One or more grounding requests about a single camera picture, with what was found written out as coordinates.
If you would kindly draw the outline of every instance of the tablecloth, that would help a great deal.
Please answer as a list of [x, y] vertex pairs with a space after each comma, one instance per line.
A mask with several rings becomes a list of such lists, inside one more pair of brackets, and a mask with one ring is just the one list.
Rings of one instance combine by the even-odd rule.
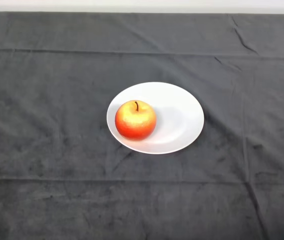
[[[123, 89], [203, 107], [178, 152], [106, 124]], [[284, 240], [284, 15], [0, 12], [0, 240]]]

